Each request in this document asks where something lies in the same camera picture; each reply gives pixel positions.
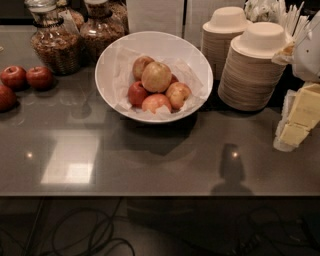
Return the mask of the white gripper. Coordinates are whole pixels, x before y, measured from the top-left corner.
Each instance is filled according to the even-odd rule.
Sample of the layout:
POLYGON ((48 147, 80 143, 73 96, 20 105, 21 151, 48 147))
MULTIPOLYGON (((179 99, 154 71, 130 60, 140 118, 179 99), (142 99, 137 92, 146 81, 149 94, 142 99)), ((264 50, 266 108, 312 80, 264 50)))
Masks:
POLYGON ((297 92, 288 90, 284 98, 273 147, 291 152, 320 122, 320 11, 272 57, 272 62, 290 64, 295 77, 315 82, 305 83, 297 92))

